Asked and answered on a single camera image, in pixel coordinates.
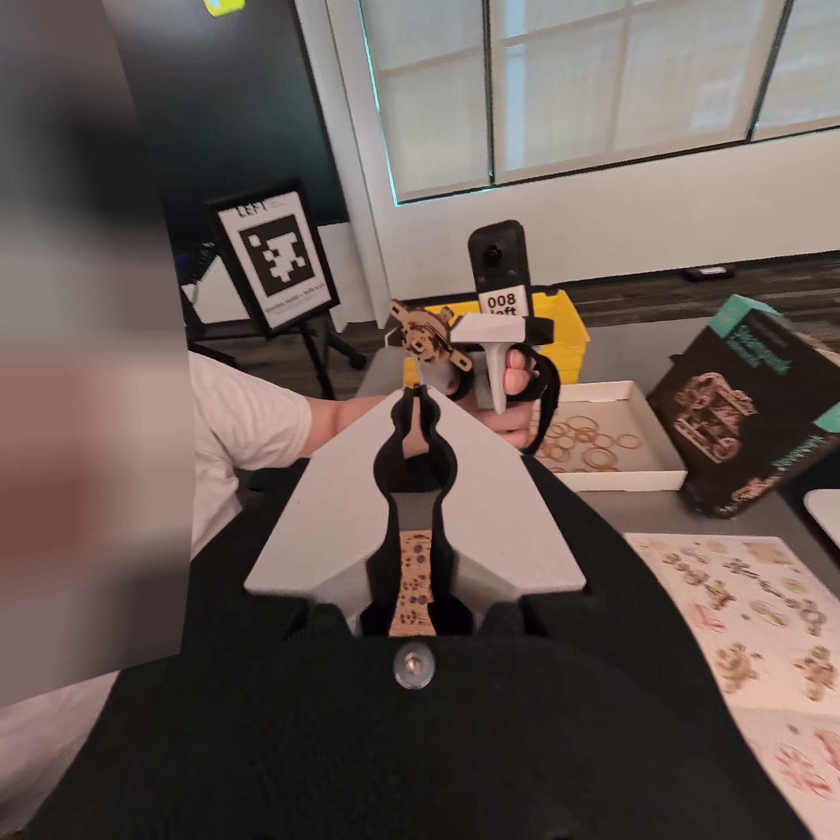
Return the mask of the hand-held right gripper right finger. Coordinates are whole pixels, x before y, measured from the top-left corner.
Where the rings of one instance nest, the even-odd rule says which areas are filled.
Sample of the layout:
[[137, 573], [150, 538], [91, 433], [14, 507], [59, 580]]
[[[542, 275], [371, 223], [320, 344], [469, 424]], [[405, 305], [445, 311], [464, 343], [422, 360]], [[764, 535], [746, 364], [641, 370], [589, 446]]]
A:
[[479, 624], [500, 602], [580, 594], [585, 575], [522, 456], [433, 387], [422, 389], [429, 468], [417, 497], [434, 624]]

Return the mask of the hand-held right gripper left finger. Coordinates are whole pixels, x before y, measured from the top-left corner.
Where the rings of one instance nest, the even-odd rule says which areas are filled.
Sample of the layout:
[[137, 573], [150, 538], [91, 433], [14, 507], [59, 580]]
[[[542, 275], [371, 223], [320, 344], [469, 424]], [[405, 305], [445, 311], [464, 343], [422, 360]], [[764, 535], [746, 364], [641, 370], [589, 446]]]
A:
[[245, 581], [251, 595], [337, 606], [369, 635], [392, 634], [403, 593], [403, 538], [389, 492], [413, 419], [409, 389], [387, 396], [321, 447]]

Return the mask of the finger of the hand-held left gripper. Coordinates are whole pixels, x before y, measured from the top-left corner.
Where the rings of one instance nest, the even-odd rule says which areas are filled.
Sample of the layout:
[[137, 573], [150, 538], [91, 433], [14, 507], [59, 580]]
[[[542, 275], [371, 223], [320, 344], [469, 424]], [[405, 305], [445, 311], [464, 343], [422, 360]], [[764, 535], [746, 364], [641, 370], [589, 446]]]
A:
[[468, 312], [450, 328], [450, 343], [524, 343], [526, 327], [527, 318], [523, 316]]

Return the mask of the assembled wooden gear model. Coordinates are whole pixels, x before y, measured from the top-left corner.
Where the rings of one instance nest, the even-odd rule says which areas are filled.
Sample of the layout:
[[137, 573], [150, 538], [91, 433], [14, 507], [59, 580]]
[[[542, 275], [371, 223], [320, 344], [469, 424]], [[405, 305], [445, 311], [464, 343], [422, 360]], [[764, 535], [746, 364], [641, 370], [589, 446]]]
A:
[[385, 339], [388, 347], [399, 347], [414, 358], [421, 385], [454, 393], [469, 386], [474, 363], [457, 349], [450, 338], [455, 313], [443, 306], [436, 311], [391, 300], [388, 310], [396, 327]]

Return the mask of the laser-cut wooden parts sheet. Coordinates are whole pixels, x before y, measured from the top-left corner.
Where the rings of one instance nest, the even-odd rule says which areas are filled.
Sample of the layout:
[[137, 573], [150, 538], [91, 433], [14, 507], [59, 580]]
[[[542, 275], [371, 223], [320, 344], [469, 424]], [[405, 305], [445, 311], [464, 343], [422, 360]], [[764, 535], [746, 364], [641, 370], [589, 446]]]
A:
[[400, 531], [400, 583], [389, 637], [434, 637], [430, 529]]

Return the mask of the paper instruction booklet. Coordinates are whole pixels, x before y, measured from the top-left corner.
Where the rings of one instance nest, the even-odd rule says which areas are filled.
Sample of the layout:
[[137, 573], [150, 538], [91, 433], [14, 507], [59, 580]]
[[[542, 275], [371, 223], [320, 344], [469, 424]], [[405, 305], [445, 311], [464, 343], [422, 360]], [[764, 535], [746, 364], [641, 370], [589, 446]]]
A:
[[814, 838], [839, 838], [839, 605], [778, 538], [626, 532], [741, 734]]

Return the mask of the black model kit box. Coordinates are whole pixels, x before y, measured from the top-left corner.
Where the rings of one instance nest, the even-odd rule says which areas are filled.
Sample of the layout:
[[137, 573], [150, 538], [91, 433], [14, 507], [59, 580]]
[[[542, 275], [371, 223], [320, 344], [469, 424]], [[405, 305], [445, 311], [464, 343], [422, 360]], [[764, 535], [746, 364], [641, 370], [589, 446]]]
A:
[[691, 506], [730, 519], [838, 447], [839, 356], [732, 295], [647, 400], [686, 465]]

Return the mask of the person's left hand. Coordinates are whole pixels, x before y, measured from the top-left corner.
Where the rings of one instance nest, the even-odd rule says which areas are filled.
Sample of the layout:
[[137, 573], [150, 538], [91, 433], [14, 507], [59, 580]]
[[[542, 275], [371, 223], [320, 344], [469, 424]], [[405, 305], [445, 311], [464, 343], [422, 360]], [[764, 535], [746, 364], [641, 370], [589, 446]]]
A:
[[498, 414], [493, 408], [484, 412], [482, 423], [517, 450], [525, 449], [532, 441], [532, 417], [537, 403], [524, 401], [519, 397], [537, 377], [534, 360], [519, 350], [509, 350], [502, 377], [507, 398], [505, 412]]

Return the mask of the yellow plastic bin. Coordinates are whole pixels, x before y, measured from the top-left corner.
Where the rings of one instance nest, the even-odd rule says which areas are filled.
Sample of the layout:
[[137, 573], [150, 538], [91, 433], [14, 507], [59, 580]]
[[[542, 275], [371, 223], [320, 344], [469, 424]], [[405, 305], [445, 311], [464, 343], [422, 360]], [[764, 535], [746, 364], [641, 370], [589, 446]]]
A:
[[[572, 385], [579, 381], [581, 367], [590, 336], [583, 321], [574, 308], [568, 295], [562, 291], [533, 291], [531, 300], [537, 317], [548, 318], [554, 322], [554, 342], [545, 344], [541, 353], [548, 357], [560, 374], [562, 385]], [[456, 316], [468, 312], [478, 312], [479, 302], [472, 298], [466, 301], [444, 304], [426, 304], [425, 308], [438, 313], [444, 306], [453, 311]], [[402, 385], [419, 384], [417, 366], [414, 361], [406, 360], [402, 369]]]

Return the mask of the pile of rubber bands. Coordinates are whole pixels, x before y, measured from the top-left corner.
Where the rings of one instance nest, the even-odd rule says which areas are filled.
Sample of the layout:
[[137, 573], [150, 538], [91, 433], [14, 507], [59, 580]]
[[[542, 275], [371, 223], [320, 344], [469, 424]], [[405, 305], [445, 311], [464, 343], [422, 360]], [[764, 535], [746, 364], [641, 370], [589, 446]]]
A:
[[537, 450], [537, 459], [555, 475], [623, 471], [627, 456], [641, 450], [633, 433], [609, 434], [585, 415], [555, 417]]

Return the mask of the white cardboard tray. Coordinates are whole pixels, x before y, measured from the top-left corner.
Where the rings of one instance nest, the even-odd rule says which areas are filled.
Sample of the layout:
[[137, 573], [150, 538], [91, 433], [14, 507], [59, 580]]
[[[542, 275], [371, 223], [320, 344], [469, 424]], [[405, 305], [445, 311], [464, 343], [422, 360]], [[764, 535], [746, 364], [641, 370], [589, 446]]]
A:
[[[626, 457], [624, 469], [620, 472], [554, 474], [568, 488], [574, 491], [661, 491], [682, 487], [686, 477], [685, 465], [634, 382], [563, 386], [553, 419], [572, 415], [594, 418], [609, 434], [636, 434], [643, 439], [644, 446]], [[550, 471], [541, 461], [538, 462]]]

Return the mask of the large window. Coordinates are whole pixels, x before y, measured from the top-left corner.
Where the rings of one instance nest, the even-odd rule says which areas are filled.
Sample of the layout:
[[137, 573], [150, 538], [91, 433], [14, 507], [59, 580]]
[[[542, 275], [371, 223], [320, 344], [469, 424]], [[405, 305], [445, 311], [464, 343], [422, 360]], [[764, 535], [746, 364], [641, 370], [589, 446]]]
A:
[[838, 1], [358, 8], [396, 204], [838, 126]]

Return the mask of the framed fiducial marker sign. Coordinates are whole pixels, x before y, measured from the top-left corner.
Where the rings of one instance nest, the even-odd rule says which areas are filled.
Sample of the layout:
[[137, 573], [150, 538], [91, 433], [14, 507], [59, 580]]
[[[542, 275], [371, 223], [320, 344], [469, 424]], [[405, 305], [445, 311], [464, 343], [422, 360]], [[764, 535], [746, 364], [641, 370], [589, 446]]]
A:
[[301, 179], [206, 201], [203, 210], [237, 294], [266, 339], [339, 306]]

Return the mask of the large dark screen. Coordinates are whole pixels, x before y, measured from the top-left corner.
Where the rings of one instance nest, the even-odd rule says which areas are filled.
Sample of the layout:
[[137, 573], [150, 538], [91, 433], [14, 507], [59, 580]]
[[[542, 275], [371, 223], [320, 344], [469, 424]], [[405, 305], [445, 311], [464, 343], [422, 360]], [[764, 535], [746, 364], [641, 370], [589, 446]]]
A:
[[103, 5], [174, 245], [211, 239], [205, 202], [293, 179], [316, 225], [349, 221], [293, 2]]

